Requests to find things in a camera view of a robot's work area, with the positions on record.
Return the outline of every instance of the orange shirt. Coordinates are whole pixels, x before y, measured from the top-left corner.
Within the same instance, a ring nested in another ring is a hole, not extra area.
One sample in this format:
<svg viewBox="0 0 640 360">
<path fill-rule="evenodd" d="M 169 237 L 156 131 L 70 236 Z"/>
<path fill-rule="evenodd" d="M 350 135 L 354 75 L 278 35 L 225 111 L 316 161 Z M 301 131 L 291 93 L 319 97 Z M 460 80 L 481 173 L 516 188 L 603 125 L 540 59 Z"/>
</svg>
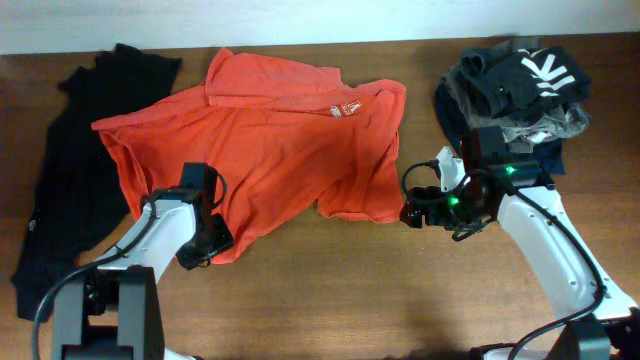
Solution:
<svg viewBox="0 0 640 360">
<path fill-rule="evenodd" d="M 227 263 L 316 200 L 326 217 L 397 221 L 405 97 L 391 80 L 350 88 L 336 68 L 221 49 L 202 84 L 92 127 L 136 219 L 140 197 L 178 184 L 185 162 L 224 176 L 215 211 L 235 245 L 213 262 Z"/>
</svg>

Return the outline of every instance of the wooden surface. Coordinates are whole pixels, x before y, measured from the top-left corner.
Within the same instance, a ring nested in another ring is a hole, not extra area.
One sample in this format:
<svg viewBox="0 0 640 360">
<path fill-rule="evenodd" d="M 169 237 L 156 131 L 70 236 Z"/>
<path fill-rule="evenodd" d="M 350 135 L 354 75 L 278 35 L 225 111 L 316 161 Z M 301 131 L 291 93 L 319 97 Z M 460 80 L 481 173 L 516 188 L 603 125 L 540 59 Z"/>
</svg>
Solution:
<svg viewBox="0 0 640 360">
<path fill-rule="evenodd" d="M 234 48 L 342 70 L 355 86 L 402 82 L 401 173 L 446 145 L 432 96 L 462 50 L 500 39 Z M 565 143 L 556 177 L 575 227 L 612 278 L 640 299 L 640 36 L 543 38 L 593 78 L 590 128 Z M 216 49 L 153 51 L 183 57 L 174 91 L 201 81 Z M 0 353 L 28 359 L 31 322 L 15 316 L 9 283 L 33 207 L 47 124 L 64 96 L 55 84 L 95 54 L 0 57 Z M 427 172 L 410 185 L 435 184 Z M 130 226 L 125 220 L 111 241 Z M 365 359 L 515 341 L 552 320 L 542 289 L 515 243 L 492 226 L 454 243 L 439 228 L 325 219 L 308 209 L 258 239 L 235 263 L 187 272 L 174 261 L 159 284 L 167 346 L 207 359 Z M 41 332 L 48 358 L 50 326 Z M 533 344 L 550 344 L 545 337 Z"/>
</svg>

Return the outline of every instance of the black cable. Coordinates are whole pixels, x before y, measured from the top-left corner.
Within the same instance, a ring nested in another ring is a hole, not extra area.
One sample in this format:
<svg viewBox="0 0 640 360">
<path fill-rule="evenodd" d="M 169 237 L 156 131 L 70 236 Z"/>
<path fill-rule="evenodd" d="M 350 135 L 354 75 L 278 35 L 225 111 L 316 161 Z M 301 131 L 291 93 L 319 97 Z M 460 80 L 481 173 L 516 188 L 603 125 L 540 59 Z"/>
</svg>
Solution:
<svg viewBox="0 0 640 360">
<path fill-rule="evenodd" d="M 404 172 L 404 174 L 402 174 L 402 180 L 400 181 L 400 186 L 402 187 L 402 192 L 404 192 L 404 194 L 407 196 L 407 199 L 409 199 L 411 202 L 413 202 L 415 204 L 418 204 L 418 205 L 436 205 L 436 204 L 440 204 L 440 203 L 443 203 L 443 202 L 447 201 L 448 195 L 455 194 L 456 192 L 459 192 L 460 190 L 462 190 L 462 188 L 464 187 L 464 180 L 466 180 L 466 177 L 463 178 L 463 181 L 460 181 L 458 186 L 456 186 L 454 189 L 451 189 L 449 192 L 442 193 L 443 194 L 442 197 L 440 197 L 438 199 L 424 200 L 424 199 L 418 199 L 417 197 L 411 195 L 409 193 L 409 190 L 407 190 L 407 176 L 409 175 L 409 173 L 413 169 L 415 169 L 417 167 L 421 167 L 421 166 L 427 166 L 427 167 L 430 167 L 430 168 L 435 170 L 435 167 L 437 167 L 437 165 L 438 165 L 437 160 L 430 160 L 430 161 L 427 161 L 427 162 L 417 163 L 417 164 L 413 164 L 413 165 L 409 166 L 409 168 Z"/>
<path fill-rule="evenodd" d="M 153 225 L 153 223 L 155 222 L 155 220 L 157 219 L 156 217 L 156 205 L 155 202 L 151 199 L 148 199 L 149 205 L 151 206 L 151 212 L 149 214 L 149 221 L 147 221 L 147 223 L 144 225 L 144 227 L 142 228 L 142 230 L 138 233 L 138 235 L 136 235 L 136 237 L 127 245 L 125 246 L 123 249 L 117 251 L 114 255 L 111 255 L 109 257 L 106 257 L 104 259 L 100 259 L 100 260 L 96 260 L 90 264 L 84 265 L 76 270 L 74 270 L 73 272 L 67 274 L 64 278 L 58 280 L 57 283 L 55 283 L 51 289 L 49 289 L 49 291 L 47 292 L 47 294 L 44 296 L 44 298 L 42 298 L 42 301 L 40 301 L 40 305 L 38 305 L 38 309 L 36 310 L 36 315 L 33 319 L 33 332 L 31 333 L 31 351 L 33 353 L 33 359 L 34 360 L 40 360 L 40 349 L 39 349 L 39 345 L 38 345 L 38 332 L 40 330 L 40 323 L 42 322 L 42 316 L 44 313 L 44 309 L 47 307 L 47 305 L 53 300 L 53 298 L 56 296 L 56 294 L 58 293 L 58 291 L 60 291 L 60 289 L 66 285 L 69 281 L 73 280 L 75 277 L 96 269 L 98 266 L 110 263 L 114 260 L 117 260 L 119 258 L 122 258 L 125 256 L 125 254 L 127 252 L 129 252 L 129 250 L 133 249 L 139 242 L 140 240 L 142 240 L 142 238 L 146 235 L 146 233 L 149 231 L 149 229 L 151 228 L 151 225 Z"/>
<path fill-rule="evenodd" d="M 220 200 L 214 202 L 213 205 L 211 205 L 213 209 L 222 204 L 222 200 L 224 200 L 224 196 L 227 194 L 227 182 L 224 181 L 224 177 L 222 177 L 222 174 L 218 173 L 218 177 L 220 178 L 220 182 L 222 183 L 222 196 L 220 197 Z"/>
</svg>

